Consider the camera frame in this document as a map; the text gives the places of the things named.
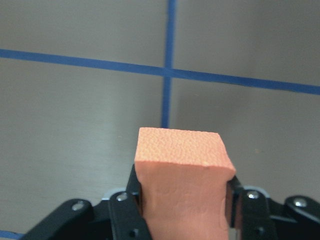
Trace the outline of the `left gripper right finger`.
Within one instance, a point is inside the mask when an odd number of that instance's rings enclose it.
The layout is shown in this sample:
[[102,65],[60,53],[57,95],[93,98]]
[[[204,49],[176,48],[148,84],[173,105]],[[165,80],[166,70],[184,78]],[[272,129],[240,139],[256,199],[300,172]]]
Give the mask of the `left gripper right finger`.
[[268,198],[257,187],[244,187],[236,176],[226,184],[226,220],[232,240],[276,240]]

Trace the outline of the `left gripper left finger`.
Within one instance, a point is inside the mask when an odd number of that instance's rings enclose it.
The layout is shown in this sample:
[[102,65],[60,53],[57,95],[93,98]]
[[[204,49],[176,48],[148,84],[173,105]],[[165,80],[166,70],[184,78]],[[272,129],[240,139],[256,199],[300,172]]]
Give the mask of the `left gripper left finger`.
[[125,190],[114,193],[108,200],[114,240],[150,240],[152,238],[142,214],[141,197],[142,188],[133,165]]

